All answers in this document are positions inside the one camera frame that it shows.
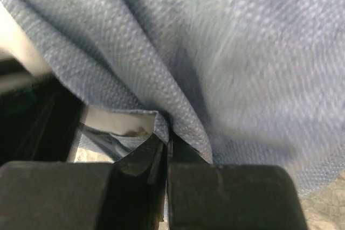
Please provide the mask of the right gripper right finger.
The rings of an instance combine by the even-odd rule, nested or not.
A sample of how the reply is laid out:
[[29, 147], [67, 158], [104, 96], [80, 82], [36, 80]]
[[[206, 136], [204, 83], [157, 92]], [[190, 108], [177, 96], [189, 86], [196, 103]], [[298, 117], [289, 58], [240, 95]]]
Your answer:
[[209, 164], [177, 135], [168, 143], [167, 192], [170, 229], [307, 229], [283, 168]]

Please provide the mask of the blue plaid pillowcase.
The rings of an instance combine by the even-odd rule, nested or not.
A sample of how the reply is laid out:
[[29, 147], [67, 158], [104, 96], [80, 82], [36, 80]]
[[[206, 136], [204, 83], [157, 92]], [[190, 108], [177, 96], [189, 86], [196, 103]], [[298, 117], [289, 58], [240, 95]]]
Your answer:
[[72, 93], [217, 164], [344, 169], [344, 0], [1, 0]]

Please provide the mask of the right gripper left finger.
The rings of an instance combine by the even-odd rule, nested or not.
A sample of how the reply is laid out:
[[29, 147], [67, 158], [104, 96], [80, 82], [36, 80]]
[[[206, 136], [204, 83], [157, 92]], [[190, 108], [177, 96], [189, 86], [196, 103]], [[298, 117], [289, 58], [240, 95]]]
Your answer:
[[1, 229], [158, 229], [165, 145], [151, 136], [115, 163], [1, 167]]

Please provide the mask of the white pillow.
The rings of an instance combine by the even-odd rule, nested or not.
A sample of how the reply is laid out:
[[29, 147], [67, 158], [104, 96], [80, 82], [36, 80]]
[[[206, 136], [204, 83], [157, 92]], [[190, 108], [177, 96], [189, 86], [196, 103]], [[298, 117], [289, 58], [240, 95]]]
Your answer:
[[31, 40], [1, 6], [1, 95], [57, 78], [86, 103], [82, 122], [117, 136], [152, 134], [157, 113], [147, 111], [109, 71], [46, 23]]

